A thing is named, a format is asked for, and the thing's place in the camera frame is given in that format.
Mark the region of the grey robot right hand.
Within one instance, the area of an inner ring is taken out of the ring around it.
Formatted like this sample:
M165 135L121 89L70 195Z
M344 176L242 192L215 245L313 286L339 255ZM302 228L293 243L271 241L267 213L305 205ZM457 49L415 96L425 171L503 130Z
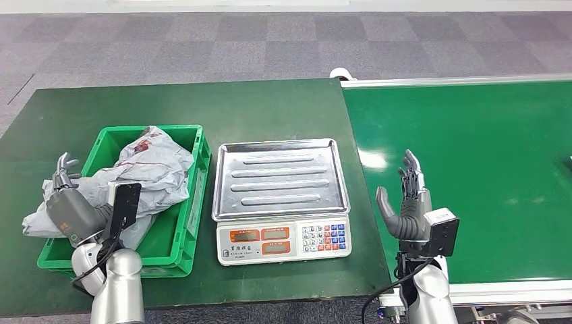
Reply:
M392 237L405 241L424 241L424 214L432 210L430 191L426 187L420 162L409 149L405 150L403 164L404 167L398 169L402 188L400 212L393 210L383 186L376 189L376 204Z

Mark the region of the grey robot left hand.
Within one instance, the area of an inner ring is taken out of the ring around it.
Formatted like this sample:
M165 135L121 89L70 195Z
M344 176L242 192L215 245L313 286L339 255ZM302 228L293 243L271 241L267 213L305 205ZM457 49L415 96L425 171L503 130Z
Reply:
M68 174L77 163L67 152L58 158L52 175L53 190L46 202L49 219L74 248L89 242L101 243L113 214L113 207L107 203L93 207L78 191L79 186L72 183L72 178L81 177Z

